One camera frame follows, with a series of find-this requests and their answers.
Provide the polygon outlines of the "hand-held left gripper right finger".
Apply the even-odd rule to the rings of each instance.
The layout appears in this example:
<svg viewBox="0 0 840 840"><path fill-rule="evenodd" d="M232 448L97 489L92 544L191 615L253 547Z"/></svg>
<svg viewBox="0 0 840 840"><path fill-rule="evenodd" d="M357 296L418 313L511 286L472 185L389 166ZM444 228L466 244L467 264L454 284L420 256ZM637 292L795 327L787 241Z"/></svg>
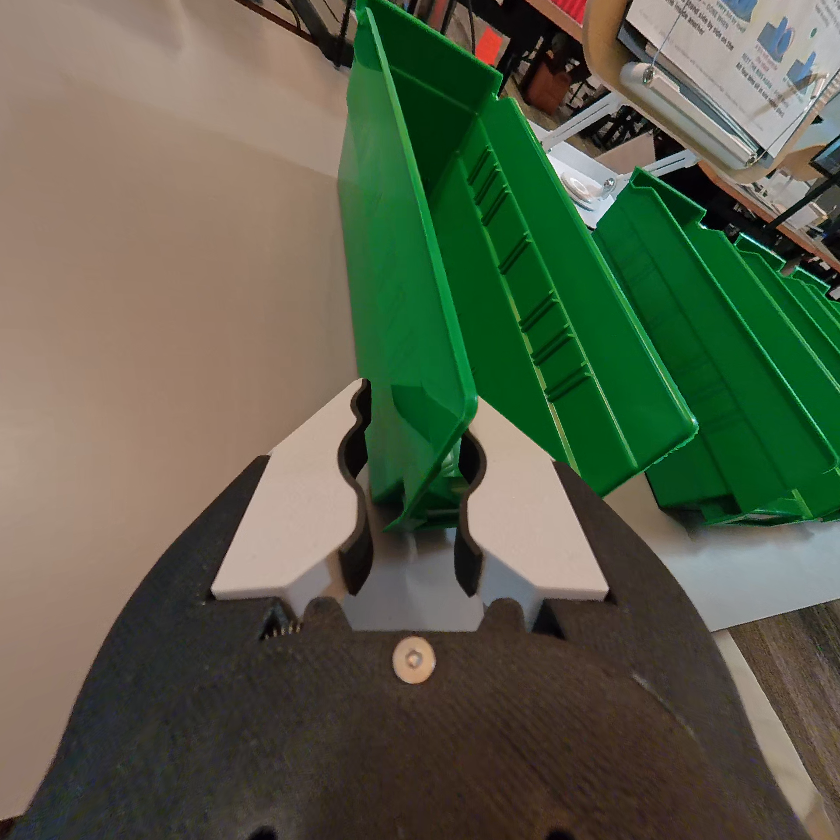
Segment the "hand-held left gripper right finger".
<svg viewBox="0 0 840 840"><path fill-rule="evenodd" d="M499 413L478 413L460 446L467 489L455 576L483 603L602 602L608 583L553 458Z"/></svg>

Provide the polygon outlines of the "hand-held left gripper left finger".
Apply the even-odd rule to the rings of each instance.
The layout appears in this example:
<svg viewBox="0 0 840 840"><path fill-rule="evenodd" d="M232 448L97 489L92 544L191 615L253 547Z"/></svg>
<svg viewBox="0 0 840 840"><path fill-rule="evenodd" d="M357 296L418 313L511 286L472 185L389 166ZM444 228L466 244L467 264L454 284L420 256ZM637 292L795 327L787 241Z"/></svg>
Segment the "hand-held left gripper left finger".
<svg viewBox="0 0 840 840"><path fill-rule="evenodd" d="M352 382L270 451L211 593L309 603L357 595L373 563L366 495L371 385Z"/></svg>

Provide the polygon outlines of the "grey desk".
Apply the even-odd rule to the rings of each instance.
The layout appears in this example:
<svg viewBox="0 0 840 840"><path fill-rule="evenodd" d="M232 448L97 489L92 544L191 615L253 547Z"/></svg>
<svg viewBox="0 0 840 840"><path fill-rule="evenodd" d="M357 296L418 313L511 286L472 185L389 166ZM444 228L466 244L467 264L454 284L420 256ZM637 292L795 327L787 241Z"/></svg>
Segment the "grey desk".
<svg viewBox="0 0 840 840"><path fill-rule="evenodd" d="M467 595L460 503L390 530L369 458L357 595L214 598L270 451L364 378L339 175L236 135L301 46L146 7L2 2L4 637L72 660L149 567L9 837L808 838L697 610L564 463L602 602Z"/></svg>

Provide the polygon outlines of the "white holder stand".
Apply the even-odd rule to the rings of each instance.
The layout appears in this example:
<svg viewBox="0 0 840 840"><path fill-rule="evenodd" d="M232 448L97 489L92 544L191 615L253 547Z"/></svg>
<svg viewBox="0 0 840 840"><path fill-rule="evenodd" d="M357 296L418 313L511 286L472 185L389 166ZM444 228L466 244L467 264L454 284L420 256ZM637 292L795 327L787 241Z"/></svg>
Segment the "white holder stand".
<svg viewBox="0 0 840 840"><path fill-rule="evenodd" d="M636 168L662 176L691 167L699 160L691 150L680 150L655 159L655 145L650 134L621 143L595 158L570 144L572 137L593 128L603 118L617 115L625 104L621 94L610 92L552 131L530 123L563 189L581 211L589 228L594 228L613 205Z"/></svg>

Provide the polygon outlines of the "brown bag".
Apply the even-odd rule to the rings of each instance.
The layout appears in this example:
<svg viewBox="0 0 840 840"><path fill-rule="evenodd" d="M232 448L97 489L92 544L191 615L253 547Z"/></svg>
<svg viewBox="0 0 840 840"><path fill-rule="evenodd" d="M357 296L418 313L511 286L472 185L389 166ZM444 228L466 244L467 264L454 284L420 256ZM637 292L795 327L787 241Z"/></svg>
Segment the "brown bag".
<svg viewBox="0 0 840 840"><path fill-rule="evenodd" d="M545 114L555 113L572 83L566 66L567 60L561 56L546 55L534 60L521 82L523 100Z"/></svg>

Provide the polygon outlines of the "silver clip bar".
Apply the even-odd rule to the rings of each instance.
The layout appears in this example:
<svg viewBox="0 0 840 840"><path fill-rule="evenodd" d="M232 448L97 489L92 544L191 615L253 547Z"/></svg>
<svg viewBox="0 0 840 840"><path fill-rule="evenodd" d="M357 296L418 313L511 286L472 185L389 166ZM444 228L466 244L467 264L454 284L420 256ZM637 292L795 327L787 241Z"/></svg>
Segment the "silver clip bar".
<svg viewBox="0 0 840 840"><path fill-rule="evenodd" d="M699 95L661 69L640 61L627 62L619 79L629 101L699 157L731 170L749 168L765 156L747 134L704 103Z"/></svg>

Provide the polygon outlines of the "beige document holder board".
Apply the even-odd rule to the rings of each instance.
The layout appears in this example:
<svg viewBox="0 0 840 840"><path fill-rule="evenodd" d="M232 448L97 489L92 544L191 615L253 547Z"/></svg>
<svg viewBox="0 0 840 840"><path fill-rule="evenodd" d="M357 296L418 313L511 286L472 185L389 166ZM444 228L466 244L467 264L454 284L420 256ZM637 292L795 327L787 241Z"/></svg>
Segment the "beige document holder board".
<svg viewBox="0 0 840 840"><path fill-rule="evenodd" d="M688 80L678 77L675 71L663 69L653 63L651 58L653 51L646 44L644 37L632 29L624 20L627 13L627 7L630 3L631 2L607 1L587 3L584 12L583 48L584 57L590 70L599 77L611 91L621 94L627 104L632 106L647 119L650 119L651 122L666 132L667 135L681 144L686 150L692 151L686 143L681 141L679 136L672 136L669 132L662 129L659 125L657 125L656 121L648 117L641 106L636 105L627 99L627 95L623 89L621 81L619 80L621 69L627 62L640 61L656 66L668 74L674 81L677 81L681 86L695 91L704 103L710 105L714 109L715 113L721 115L737 127L733 121L719 112L706 99L704 99L696 89L690 87ZM805 121L805 123L794 133L791 140L788 141L780 154L776 157L771 157L765 154L759 163L741 170L731 170L719 165L717 162L708 161L699 156L697 157L701 161L708 162L722 174L737 183L756 181L768 172L777 168L787 156L794 152L796 146L805 137L814 120L821 116L826 105L837 95L838 86L835 88L833 96L822 102L822 106L819 108L817 115Z"/></svg>

